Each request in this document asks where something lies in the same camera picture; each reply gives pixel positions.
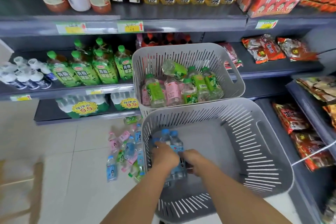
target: hand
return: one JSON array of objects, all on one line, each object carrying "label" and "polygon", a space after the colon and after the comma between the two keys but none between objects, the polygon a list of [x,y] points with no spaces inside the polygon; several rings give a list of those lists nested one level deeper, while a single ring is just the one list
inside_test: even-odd
[{"label": "hand", "polygon": [[208,159],[206,159],[202,154],[200,154],[197,150],[191,149],[191,150],[185,150],[184,152],[179,152],[179,155],[186,160],[189,164],[192,165],[191,168],[187,166],[188,173],[194,174],[199,176],[201,167],[203,164],[206,164],[210,162]]},{"label": "hand", "polygon": [[169,145],[162,142],[155,142],[157,148],[152,149],[153,166],[161,166],[161,168],[171,171],[180,163],[180,157],[170,148]]}]

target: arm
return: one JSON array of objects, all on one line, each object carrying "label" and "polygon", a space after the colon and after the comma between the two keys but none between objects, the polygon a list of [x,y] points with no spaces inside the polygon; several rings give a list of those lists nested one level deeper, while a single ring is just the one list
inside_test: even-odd
[{"label": "arm", "polygon": [[196,150],[183,153],[210,194],[222,223],[291,224],[281,213],[248,188],[225,175]]},{"label": "arm", "polygon": [[124,196],[100,224],[152,223],[166,177],[179,164],[179,156],[166,144],[155,143],[153,167],[142,180]]}]

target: gray plastic basket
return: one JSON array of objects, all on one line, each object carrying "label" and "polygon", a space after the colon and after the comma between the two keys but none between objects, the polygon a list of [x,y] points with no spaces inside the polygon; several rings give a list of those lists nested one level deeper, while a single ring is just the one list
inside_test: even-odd
[{"label": "gray plastic basket", "polygon": [[[151,168],[149,141],[163,128],[178,130],[185,150],[196,149],[221,170],[262,197],[290,190],[292,166],[260,107],[245,98],[163,108],[143,121],[146,172]],[[199,177],[187,175],[164,188],[157,216],[182,223],[216,210]]]},{"label": "gray plastic basket", "polygon": [[[245,84],[236,66],[225,49],[218,44],[183,44],[141,48],[133,54],[132,62],[135,94],[143,117],[157,109],[141,104],[141,86],[144,84],[147,73],[153,73],[160,80],[166,79],[166,76],[162,73],[161,66],[167,59],[174,60],[186,68],[195,66],[197,70],[200,70],[203,66],[208,66],[216,74],[224,90],[222,99],[240,97],[245,91]],[[229,62],[232,67],[231,71],[236,78],[235,82],[231,80],[228,71],[224,67],[225,61]]]}]

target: price tag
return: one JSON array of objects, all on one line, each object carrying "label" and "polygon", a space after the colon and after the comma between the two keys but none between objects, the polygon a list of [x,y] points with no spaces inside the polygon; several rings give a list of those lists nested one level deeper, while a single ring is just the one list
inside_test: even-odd
[{"label": "price tag", "polygon": [[117,23],[119,33],[143,32],[144,24],[142,21],[121,21]]},{"label": "price tag", "polygon": [[95,102],[86,102],[86,101],[78,102],[72,107],[72,111],[80,115],[87,115],[89,113],[93,113],[97,111],[97,109],[98,105]]},{"label": "price tag", "polygon": [[138,101],[135,98],[123,99],[120,104],[122,107],[126,109],[133,109],[139,107]]},{"label": "price tag", "polygon": [[91,89],[85,91],[87,95],[103,94],[103,89]]},{"label": "price tag", "polygon": [[30,95],[19,95],[19,96],[11,96],[11,101],[25,101],[25,100],[31,100]]},{"label": "price tag", "polygon": [[85,34],[86,24],[85,22],[68,22],[56,24],[59,34]]},{"label": "price tag", "polygon": [[270,29],[274,28],[279,20],[261,20],[258,21],[256,29]]}]

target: right arm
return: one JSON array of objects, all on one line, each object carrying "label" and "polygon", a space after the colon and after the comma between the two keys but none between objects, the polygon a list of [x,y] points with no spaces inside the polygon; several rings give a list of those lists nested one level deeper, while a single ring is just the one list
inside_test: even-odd
[{"label": "right arm", "polygon": [[198,151],[187,150],[182,155],[202,179],[222,223],[291,224],[263,198],[225,175]]}]

